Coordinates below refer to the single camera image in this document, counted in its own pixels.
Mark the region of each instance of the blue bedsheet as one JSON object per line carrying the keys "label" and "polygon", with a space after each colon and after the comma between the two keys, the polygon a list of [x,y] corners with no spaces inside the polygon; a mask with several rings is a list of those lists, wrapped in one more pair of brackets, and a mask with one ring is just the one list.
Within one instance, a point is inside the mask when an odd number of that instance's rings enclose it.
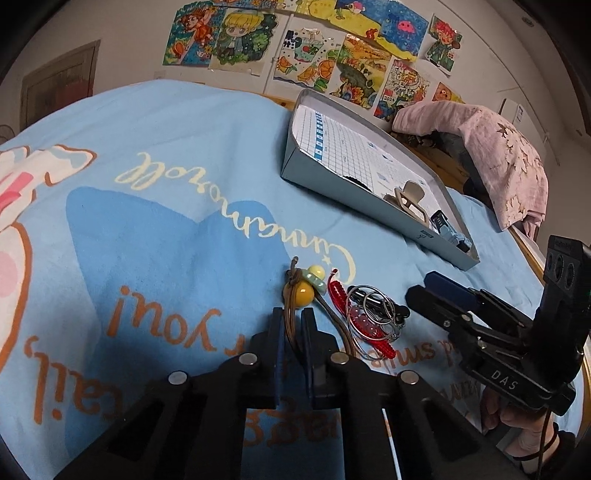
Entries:
{"label": "blue bedsheet", "polygon": [[[281,180],[289,117],[256,95],[158,80],[75,103],[2,146],[0,434],[32,479],[53,478],[148,380],[241,351],[281,305],[294,255],[398,302],[437,270],[533,316],[542,287],[492,212],[451,192],[482,260],[460,271]],[[414,313],[407,325],[397,358],[373,367],[413,368],[477,417],[479,386],[445,332]],[[581,397],[563,419],[573,431]],[[309,411],[290,387],[281,411],[249,412],[242,476],[288,471],[343,478],[338,413]]]}

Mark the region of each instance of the children's drawing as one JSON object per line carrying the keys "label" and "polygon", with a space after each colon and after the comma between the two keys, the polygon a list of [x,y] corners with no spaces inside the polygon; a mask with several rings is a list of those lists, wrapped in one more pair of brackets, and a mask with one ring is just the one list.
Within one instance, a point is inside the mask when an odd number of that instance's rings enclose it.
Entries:
{"label": "children's drawing", "polygon": [[424,100],[429,81],[401,60],[394,60],[374,116],[391,122],[407,105]]}
{"label": "children's drawing", "polygon": [[363,38],[376,40],[388,0],[337,0],[330,23]]}
{"label": "children's drawing", "polygon": [[429,22],[409,7],[391,0],[377,42],[403,60],[416,61]]}
{"label": "children's drawing", "polygon": [[437,41],[431,46],[425,57],[437,65],[443,73],[449,74],[456,58],[454,50],[459,50],[462,35],[435,15],[431,20],[429,33]]}
{"label": "children's drawing", "polygon": [[386,13],[388,0],[296,0],[307,11],[304,15],[328,20],[359,37],[376,40]]}
{"label": "children's drawing", "polygon": [[270,10],[277,6],[277,0],[213,0],[213,4],[218,7]]}
{"label": "children's drawing", "polygon": [[324,93],[344,37],[324,38],[318,28],[288,30],[274,77]]}
{"label": "children's drawing", "polygon": [[276,10],[286,10],[288,12],[295,12],[298,7],[298,0],[279,0],[277,2]]}
{"label": "children's drawing", "polygon": [[384,83],[391,58],[389,53],[347,35],[336,65],[342,83],[331,95],[371,108]]}
{"label": "children's drawing", "polygon": [[209,67],[260,75],[265,63],[262,58],[276,26],[274,14],[229,8]]}
{"label": "children's drawing", "polygon": [[435,95],[433,95],[433,102],[439,102],[441,100],[465,103],[464,100],[462,100],[462,97],[460,97],[457,93],[452,92],[452,90],[443,83],[439,82],[439,85],[437,85],[437,90],[435,91]]}
{"label": "children's drawing", "polygon": [[208,65],[225,13],[225,8],[211,2],[180,8],[170,29],[163,65]]}

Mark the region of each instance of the wooden bed frame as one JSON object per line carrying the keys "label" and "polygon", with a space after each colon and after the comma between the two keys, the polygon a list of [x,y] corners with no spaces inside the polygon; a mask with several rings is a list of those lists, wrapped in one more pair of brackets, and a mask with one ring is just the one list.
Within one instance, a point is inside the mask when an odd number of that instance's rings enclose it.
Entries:
{"label": "wooden bed frame", "polygon": [[[278,105],[281,105],[282,107],[285,107],[291,111],[294,109],[296,105],[296,103],[293,100],[273,97],[270,95],[263,96],[270,100],[273,100]],[[404,146],[407,147],[411,152],[413,152],[423,162],[425,162],[425,164],[429,166],[429,168],[431,168],[435,173],[437,173],[437,175],[439,175],[439,178],[441,178],[441,181],[446,187],[452,188],[462,193],[462,187],[469,176],[467,172],[454,159],[452,159],[444,152],[436,148],[412,148],[408,145]],[[515,233],[511,228],[509,228],[509,231],[511,232],[511,235],[515,239],[515,242],[517,243],[519,249],[523,253],[525,259],[527,260],[527,263],[533,270],[534,274],[543,284],[543,267],[540,267],[539,263],[530,253],[530,250],[527,248],[523,240],[517,235],[517,233]],[[587,344],[585,345],[584,349],[583,375],[583,419],[579,429],[579,438],[585,433],[585,430],[589,426],[591,426],[591,339],[589,338],[587,339]]]}

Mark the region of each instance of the hand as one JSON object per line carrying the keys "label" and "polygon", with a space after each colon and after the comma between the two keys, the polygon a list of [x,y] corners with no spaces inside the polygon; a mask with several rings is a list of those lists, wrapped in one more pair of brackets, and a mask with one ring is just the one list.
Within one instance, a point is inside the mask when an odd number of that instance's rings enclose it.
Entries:
{"label": "hand", "polygon": [[[540,451],[540,440],[542,437],[542,429],[544,427],[544,410],[530,413],[513,405],[508,405],[501,409],[500,395],[494,390],[486,387],[482,393],[482,399],[480,401],[480,414],[482,416],[483,432],[495,428],[500,421],[510,427],[522,429],[521,434],[505,449],[506,453],[509,455],[522,457]],[[553,436],[554,429],[552,427],[551,418],[548,423],[548,428],[546,429],[544,445],[547,445]],[[544,461],[556,451],[558,448],[558,442],[559,439],[556,439],[552,446],[546,450],[544,453]],[[525,473],[534,472],[537,464],[537,459],[522,462]]]}

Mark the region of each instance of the white paper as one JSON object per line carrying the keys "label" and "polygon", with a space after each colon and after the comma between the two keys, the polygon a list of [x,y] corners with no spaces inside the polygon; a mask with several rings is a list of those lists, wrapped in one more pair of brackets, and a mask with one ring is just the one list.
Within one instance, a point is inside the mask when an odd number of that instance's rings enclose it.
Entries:
{"label": "white paper", "polygon": [[295,111],[294,135],[298,146],[311,158],[341,177],[354,178],[370,192],[384,198],[403,189],[411,180],[425,192],[419,202],[429,217],[441,207],[427,182],[402,165],[391,154],[371,143],[363,135],[332,118],[300,105]]}

